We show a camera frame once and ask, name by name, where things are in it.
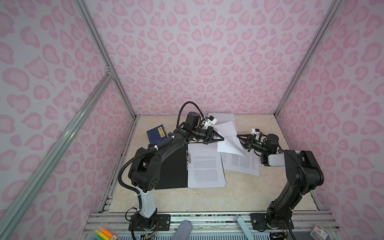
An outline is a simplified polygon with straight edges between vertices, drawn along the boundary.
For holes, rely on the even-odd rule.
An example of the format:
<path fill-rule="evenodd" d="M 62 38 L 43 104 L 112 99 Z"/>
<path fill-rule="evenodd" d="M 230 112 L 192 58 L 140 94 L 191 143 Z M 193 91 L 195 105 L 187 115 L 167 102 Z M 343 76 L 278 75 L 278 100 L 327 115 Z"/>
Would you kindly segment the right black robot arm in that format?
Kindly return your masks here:
<path fill-rule="evenodd" d="M 259 232 L 292 229 L 294 208 L 311 190 L 324 183 L 324 174 L 311 151 L 283 150 L 279 137 L 268 134 L 264 140 L 257 135 L 237 135 L 242 147 L 248 152 L 260 153 L 266 167 L 285 167 L 287 183 L 280 195 L 270 203 L 264 216 L 250 214 L 253 229 Z"/>

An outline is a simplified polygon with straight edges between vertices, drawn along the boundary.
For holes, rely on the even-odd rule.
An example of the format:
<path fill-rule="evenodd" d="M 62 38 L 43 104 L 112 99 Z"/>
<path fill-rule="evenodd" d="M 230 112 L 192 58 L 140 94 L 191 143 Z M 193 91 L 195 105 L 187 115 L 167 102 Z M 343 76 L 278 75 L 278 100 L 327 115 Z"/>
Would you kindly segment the text paper sheet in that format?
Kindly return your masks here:
<path fill-rule="evenodd" d="M 235 154 L 242 157 L 245 156 L 244 148 L 237 138 L 237 132 L 233 122 L 216 125 L 214 128 L 222 137 L 224 137 L 223 141 L 218 142 L 218 152 Z"/>

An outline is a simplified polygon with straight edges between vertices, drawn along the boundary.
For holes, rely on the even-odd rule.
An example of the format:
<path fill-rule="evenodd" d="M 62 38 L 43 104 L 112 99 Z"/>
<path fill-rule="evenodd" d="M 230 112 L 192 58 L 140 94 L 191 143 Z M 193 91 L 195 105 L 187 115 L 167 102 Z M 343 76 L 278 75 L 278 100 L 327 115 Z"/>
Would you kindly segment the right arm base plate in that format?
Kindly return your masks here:
<path fill-rule="evenodd" d="M 293 230 L 295 228 L 291 219 L 276 220 L 268 217 L 267 213 L 251 213 L 250 218 L 253 230 L 259 232 L 283 229 Z"/>

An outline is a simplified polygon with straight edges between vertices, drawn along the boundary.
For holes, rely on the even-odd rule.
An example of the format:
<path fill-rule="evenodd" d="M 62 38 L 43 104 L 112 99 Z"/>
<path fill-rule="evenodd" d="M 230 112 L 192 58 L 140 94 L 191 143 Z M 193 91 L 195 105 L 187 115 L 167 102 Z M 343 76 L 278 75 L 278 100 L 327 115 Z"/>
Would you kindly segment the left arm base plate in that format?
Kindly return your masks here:
<path fill-rule="evenodd" d="M 154 214 L 145 218 L 141 214 L 132 216 L 129 224 L 130 231 L 168 231 L 170 229 L 171 215 Z"/>

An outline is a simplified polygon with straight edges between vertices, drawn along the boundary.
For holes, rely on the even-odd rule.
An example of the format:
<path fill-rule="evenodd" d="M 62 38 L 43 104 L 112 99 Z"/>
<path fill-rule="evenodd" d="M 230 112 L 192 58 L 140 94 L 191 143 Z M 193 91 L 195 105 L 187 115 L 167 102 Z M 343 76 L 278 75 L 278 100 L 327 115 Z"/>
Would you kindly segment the red folder black inside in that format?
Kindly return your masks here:
<path fill-rule="evenodd" d="M 155 154 L 149 161 L 148 190 L 186 188 L 188 186 L 188 146 L 178 148 L 164 160 Z"/>

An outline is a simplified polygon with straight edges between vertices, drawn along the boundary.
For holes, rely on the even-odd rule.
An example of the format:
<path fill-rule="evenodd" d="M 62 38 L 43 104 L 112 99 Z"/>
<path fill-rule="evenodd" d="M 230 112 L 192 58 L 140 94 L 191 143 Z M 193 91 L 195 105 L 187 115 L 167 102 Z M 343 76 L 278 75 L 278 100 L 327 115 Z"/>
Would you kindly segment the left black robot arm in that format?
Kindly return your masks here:
<path fill-rule="evenodd" d="M 162 163 L 174 152 L 187 146 L 191 141 L 213 144 L 225 140 L 212 126 L 203 127 L 205 118 L 196 112 L 189 112 L 186 121 L 177 126 L 169 137 L 147 149 L 140 148 L 118 173 L 118 183 L 136 193 L 139 207 L 129 220 L 129 230 L 156 231 L 158 209 L 155 205 L 155 188 L 161 178 Z"/>

